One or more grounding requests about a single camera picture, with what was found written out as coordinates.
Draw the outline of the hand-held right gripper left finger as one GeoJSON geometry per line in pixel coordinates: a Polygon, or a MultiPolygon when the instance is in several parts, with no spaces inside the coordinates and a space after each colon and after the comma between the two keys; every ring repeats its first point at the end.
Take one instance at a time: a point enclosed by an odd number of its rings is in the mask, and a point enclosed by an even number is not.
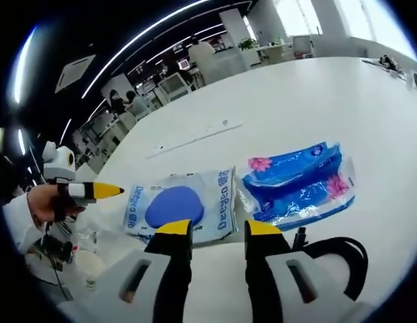
{"type": "Polygon", "coordinates": [[[144,250],[119,262],[119,322],[182,322],[191,282],[192,223],[157,229],[144,250]]]}

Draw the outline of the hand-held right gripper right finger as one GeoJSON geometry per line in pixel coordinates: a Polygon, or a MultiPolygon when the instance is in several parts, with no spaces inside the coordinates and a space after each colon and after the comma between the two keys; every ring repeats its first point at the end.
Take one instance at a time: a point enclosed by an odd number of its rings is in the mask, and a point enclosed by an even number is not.
{"type": "Polygon", "coordinates": [[[280,229],[245,221],[245,260],[254,322],[333,321],[333,281],[280,229]]]}

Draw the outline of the person's left hand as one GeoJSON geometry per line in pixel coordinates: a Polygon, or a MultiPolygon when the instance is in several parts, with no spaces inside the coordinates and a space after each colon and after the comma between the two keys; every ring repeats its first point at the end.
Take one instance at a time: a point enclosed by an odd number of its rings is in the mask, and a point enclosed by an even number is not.
{"type": "Polygon", "coordinates": [[[60,222],[85,210],[64,194],[64,184],[42,184],[27,194],[28,208],[37,229],[45,223],[60,222]]]}

